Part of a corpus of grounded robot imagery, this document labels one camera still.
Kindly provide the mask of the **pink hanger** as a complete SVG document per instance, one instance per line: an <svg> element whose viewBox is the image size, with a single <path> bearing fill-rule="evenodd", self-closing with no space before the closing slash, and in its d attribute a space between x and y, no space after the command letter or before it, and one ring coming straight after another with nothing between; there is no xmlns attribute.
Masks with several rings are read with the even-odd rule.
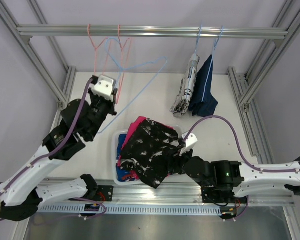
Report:
<svg viewBox="0 0 300 240"><path fill-rule="evenodd" d="M106 40L108 40L108 37L105 37L99 44L95 44L92 35L91 35L91 24L87 25L87 35L88 38L92 44L93 50L94 50L94 64L93 64L93 73L94 75L97 73L97 61L98 61L98 49L104 44Z"/></svg>
<svg viewBox="0 0 300 240"><path fill-rule="evenodd" d="M124 43L121 41L121 25L119 24L117 27L117 38L120 46L120 67L122 69L127 67L127 63L130 57L132 39L128 37ZM118 84L118 92L116 96L116 103L119 103L121 91L123 87L123 82L125 79L125 70L121 70L119 74L119 84Z"/></svg>

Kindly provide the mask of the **pink trousers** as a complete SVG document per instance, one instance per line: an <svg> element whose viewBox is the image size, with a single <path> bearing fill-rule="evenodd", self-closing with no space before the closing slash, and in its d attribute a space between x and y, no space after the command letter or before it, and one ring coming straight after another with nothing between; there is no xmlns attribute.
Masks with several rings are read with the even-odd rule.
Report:
<svg viewBox="0 0 300 240"><path fill-rule="evenodd" d="M133 133L136 131L139 124L141 124L144 120L147 118L144 116L139 116L135 122L131 123L127 133L120 134L118 137L118 146L116 150L116 174L117 174L117 180L120 183L125 182L134 182L136 180L139 180L139 177L137 176L136 172L134 170L124 170L121 169L121 151L122 148L127 144Z"/></svg>

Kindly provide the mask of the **white black print trousers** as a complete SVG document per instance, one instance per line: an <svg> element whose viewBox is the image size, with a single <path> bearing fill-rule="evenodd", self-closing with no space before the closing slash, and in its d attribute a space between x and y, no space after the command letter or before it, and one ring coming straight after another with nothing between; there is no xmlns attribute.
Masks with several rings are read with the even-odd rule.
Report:
<svg viewBox="0 0 300 240"><path fill-rule="evenodd" d="M175 118L181 118L188 111L194 94L199 61L200 57L196 53L194 53L189 59L186 72L180 83L179 92L174 104L170 108L170 112Z"/></svg>

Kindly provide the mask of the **navy blue trousers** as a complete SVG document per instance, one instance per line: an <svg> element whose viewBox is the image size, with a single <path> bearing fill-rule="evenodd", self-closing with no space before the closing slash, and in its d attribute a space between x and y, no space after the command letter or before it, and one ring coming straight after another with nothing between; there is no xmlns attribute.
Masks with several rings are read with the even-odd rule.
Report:
<svg viewBox="0 0 300 240"><path fill-rule="evenodd" d="M219 102L211 93L213 56L210 55L197 73L193 96L188 110L192 116L208 117L215 113Z"/></svg>

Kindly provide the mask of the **blue hanger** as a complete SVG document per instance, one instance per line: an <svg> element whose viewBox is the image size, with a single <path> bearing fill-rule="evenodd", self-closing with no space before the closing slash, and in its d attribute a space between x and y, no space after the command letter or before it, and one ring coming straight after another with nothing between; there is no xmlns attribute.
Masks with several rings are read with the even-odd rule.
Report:
<svg viewBox="0 0 300 240"><path fill-rule="evenodd" d="M220 28L220 33L219 33L218 37L214 39L214 42L213 42L213 47L212 47L212 51L211 51L211 55L210 55L211 56L211 60L210 60L208 72L207 72L207 75L206 75L206 80L205 80L205 84L204 84L203 94L202 94L202 98L201 98L201 102L202 103L205 102L205 99L207 98L207 96L211 92L211 85L212 85L212 78L213 78L214 56L215 56L215 52L216 52L218 43L220 41L220 38L223 35L223 32L224 32L224 26L222 26Z"/></svg>
<svg viewBox="0 0 300 240"><path fill-rule="evenodd" d="M160 61L164 61L162 67L155 73L155 75L150 79L150 81L140 90L140 92L137 93L137 95L102 129L98 131L98 135L102 134L105 132L138 98L139 96L150 86L150 84L156 79L156 77L162 72L162 70L165 68L165 66L168 63L168 58L166 56L161 56L158 57L156 60L153 61L147 61L143 62L137 65L133 65L130 67L124 67L121 63L117 61L117 59L111 54L111 51L109 50L109 42L110 41L115 41L116 43L120 43L119 39L115 37L110 37L105 41L104 44L104 50L107 53L107 55L110 57L112 62L118 67L119 69L119 74L117 77L117 80L120 79L121 76L123 76L124 73L127 73L129 70L134 70L138 69L147 65L156 65Z"/></svg>
<svg viewBox="0 0 300 240"><path fill-rule="evenodd" d="M198 44L199 44L199 40L201 38L202 27L203 27L203 23L200 24L200 27L199 27L199 30L198 30L198 34L197 34L197 37L196 37L194 55L197 55Z"/></svg>

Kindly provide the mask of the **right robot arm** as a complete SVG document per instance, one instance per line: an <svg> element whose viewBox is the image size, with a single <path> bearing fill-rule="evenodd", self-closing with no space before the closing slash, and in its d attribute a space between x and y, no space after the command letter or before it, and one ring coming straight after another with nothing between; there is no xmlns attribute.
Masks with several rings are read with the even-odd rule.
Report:
<svg viewBox="0 0 300 240"><path fill-rule="evenodd" d="M233 203L251 195L280 195L288 191L300 196L300 157L285 164L252 164L220 160L205 161L190 150L173 157L180 168L201 188L205 203Z"/></svg>

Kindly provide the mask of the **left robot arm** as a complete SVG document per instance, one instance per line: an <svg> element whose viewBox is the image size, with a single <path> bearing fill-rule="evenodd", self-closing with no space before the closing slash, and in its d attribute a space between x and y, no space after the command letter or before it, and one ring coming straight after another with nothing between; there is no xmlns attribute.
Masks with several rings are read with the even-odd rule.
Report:
<svg viewBox="0 0 300 240"><path fill-rule="evenodd" d="M88 90L91 102L71 101L61 112L60 125L43 140L32 159L9 180L0 183L0 221L23 221L39 208L65 200L104 200L90 174L60 185L40 186L53 170L92 142L108 115L115 116L116 93Z"/></svg>

